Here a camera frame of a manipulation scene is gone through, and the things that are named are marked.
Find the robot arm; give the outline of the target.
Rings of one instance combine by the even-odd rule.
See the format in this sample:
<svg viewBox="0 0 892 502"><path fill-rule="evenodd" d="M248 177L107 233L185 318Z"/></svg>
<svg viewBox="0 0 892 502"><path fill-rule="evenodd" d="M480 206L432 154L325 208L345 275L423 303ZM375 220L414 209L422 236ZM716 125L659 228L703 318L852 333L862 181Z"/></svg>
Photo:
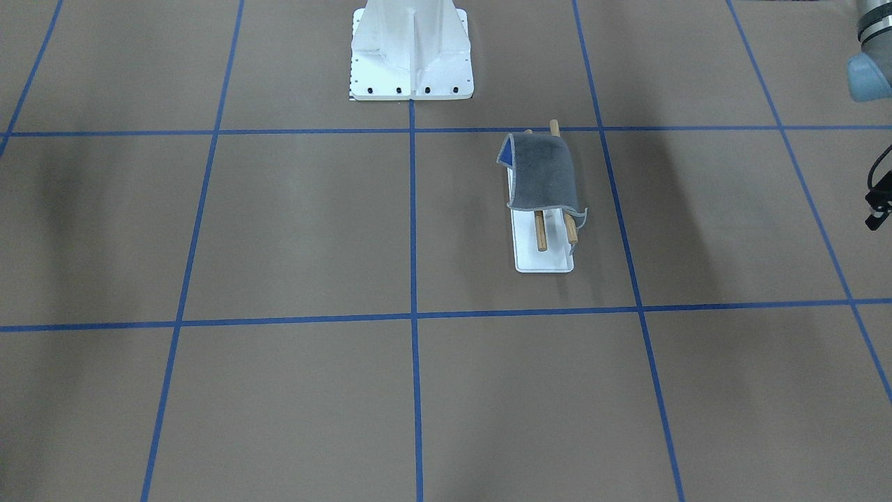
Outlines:
<svg viewBox="0 0 892 502"><path fill-rule="evenodd" d="M857 1L860 51L847 62L849 94L856 102L891 96L891 2Z"/></svg>

